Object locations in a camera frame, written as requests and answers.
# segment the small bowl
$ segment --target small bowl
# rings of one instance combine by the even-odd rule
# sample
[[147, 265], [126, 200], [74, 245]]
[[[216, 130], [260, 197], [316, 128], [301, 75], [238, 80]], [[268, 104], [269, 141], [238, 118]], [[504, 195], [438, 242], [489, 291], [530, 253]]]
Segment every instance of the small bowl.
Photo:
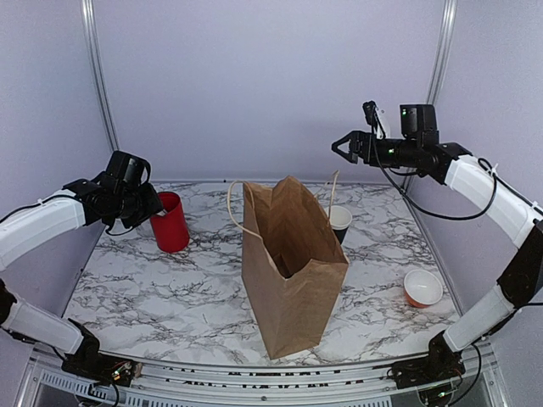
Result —
[[429, 271], [411, 270], [404, 278], [404, 292], [413, 307], [427, 308], [441, 300], [443, 286], [438, 277]]

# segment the cable tie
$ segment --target cable tie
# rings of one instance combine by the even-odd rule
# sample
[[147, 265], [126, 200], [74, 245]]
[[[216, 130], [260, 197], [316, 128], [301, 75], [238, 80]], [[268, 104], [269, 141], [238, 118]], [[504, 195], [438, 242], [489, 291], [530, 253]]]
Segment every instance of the cable tie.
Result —
[[494, 174], [498, 175], [498, 163], [495, 163], [494, 166], [490, 169], [490, 175], [493, 176]]

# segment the brown paper bag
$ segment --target brown paper bag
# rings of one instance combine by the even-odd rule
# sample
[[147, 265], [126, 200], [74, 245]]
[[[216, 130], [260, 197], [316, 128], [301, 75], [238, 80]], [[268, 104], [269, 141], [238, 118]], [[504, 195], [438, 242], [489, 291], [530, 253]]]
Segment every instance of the brown paper bag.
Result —
[[349, 266], [321, 205], [292, 176], [244, 182], [243, 229], [242, 278], [270, 359], [315, 347]]

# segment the paper bag handle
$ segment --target paper bag handle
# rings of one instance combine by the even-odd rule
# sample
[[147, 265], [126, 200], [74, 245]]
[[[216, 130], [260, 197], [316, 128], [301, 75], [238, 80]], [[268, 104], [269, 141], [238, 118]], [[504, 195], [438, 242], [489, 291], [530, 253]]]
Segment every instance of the paper bag handle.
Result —
[[[330, 214], [332, 213], [332, 204], [333, 204], [333, 198], [336, 193], [336, 183], [338, 182], [338, 176], [339, 176], [339, 170], [335, 170], [332, 174], [333, 184], [332, 184], [332, 193], [330, 194], [330, 204], [328, 205], [328, 222], [330, 221]], [[316, 196], [319, 193], [321, 193], [321, 191], [325, 188], [326, 185], [328, 185], [329, 182], [330, 180], [328, 179], [328, 181], [326, 181], [324, 185], [317, 192], [313, 194], [313, 196], [316, 198]]]
[[[241, 226], [238, 223], [238, 221], [234, 219], [234, 215], [232, 214], [232, 202], [231, 202], [232, 201], [232, 188], [234, 187], [234, 185], [240, 184], [240, 183], [243, 184], [244, 182], [243, 181], [234, 181], [232, 184], [230, 184], [230, 187], [228, 187], [228, 194], [227, 194], [228, 214], [230, 215], [230, 219], [232, 219], [232, 222], [234, 222], [234, 225], [236, 225], [242, 231], [246, 231], [248, 234], [256, 236], [259, 239], [261, 239], [262, 236], [259, 235], [258, 233], [254, 233], [253, 231], [250, 231], [246, 227]], [[249, 189], [249, 193], [250, 193], [250, 196], [251, 196], [251, 202], [253, 203], [253, 205], [255, 205], [255, 197], [253, 196], [253, 191], [251, 190], [251, 188], [248, 188], [248, 189]]]

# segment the white marble pattern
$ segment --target white marble pattern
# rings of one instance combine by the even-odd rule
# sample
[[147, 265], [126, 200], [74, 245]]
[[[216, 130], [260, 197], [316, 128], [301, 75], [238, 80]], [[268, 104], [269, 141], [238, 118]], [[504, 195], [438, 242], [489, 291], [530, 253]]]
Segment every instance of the white marble pattern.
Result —
[[[318, 347], [269, 360], [241, 281], [242, 234], [228, 217], [227, 187], [157, 186], [181, 196], [188, 248], [159, 251], [149, 223], [123, 237], [102, 236], [65, 316], [83, 322], [102, 350], [213, 365], [340, 364], [414, 354], [456, 321], [446, 289], [427, 309], [404, 298], [409, 270], [442, 278], [399, 194], [385, 186], [339, 186], [336, 204], [354, 217], [344, 241], [351, 264], [342, 293]], [[238, 186], [232, 207], [240, 220], [241, 196]]]

